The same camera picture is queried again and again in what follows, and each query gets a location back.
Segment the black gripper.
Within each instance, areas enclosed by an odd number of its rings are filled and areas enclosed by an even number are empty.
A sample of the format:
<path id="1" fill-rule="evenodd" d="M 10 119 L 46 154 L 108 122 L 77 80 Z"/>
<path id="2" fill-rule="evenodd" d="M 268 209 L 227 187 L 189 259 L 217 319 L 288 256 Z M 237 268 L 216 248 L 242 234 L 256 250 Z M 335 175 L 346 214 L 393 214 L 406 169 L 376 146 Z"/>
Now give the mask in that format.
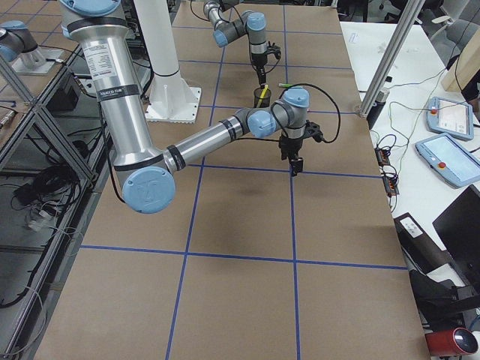
<path id="1" fill-rule="evenodd" d="M 302 173 L 304 159 L 299 157 L 299 151 L 303 146 L 303 138 L 289 138 L 281 135 L 278 146 L 281 160 L 290 160 L 290 175 L 297 176 L 299 173 Z"/>
<path id="2" fill-rule="evenodd" d="M 250 63 L 256 69 L 259 84 L 266 84 L 265 66 L 268 63 L 268 55 L 266 53 L 251 53 Z"/>

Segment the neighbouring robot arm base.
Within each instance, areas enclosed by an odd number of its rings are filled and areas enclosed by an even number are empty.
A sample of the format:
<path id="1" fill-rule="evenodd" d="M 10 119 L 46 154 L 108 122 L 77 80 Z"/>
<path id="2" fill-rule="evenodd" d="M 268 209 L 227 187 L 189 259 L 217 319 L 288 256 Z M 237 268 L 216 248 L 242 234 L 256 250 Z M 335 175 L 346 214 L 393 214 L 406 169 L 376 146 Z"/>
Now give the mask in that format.
<path id="1" fill-rule="evenodd" d="M 22 21 L 1 24 L 1 57 L 20 75 L 47 74 L 63 52 L 41 48 Z"/>

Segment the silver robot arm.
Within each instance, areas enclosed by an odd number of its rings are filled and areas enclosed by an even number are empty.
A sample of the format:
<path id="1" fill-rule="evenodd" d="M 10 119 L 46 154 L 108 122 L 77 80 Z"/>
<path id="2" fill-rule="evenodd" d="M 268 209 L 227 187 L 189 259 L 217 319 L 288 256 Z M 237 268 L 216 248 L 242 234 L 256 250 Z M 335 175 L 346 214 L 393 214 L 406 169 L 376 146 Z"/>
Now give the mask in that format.
<path id="1" fill-rule="evenodd" d="M 281 157 L 292 174 L 302 171 L 299 150 L 308 136 L 310 95 L 299 86 L 288 88 L 268 108 L 240 109 L 175 145 L 157 148 L 148 120 L 194 120 L 200 89 L 188 86 L 179 73 L 167 4 L 138 1 L 135 8 L 154 73 L 149 106 L 141 101 L 121 2 L 61 3 L 64 34 L 82 47 L 115 146 L 122 196 L 131 209 L 144 214 L 165 209 L 176 193 L 174 172 L 245 134 L 262 139 L 279 132 Z"/>
<path id="2" fill-rule="evenodd" d="M 233 21 L 222 17 L 223 12 L 233 9 L 241 1 L 204 1 L 203 13 L 213 27 L 213 38 L 218 47 L 247 36 L 250 63 L 256 72 L 260 88 L 266 85 L 266 65 L 269 45 L 266 37 L 266 17 L 261 12 L 246 10 Z"/>

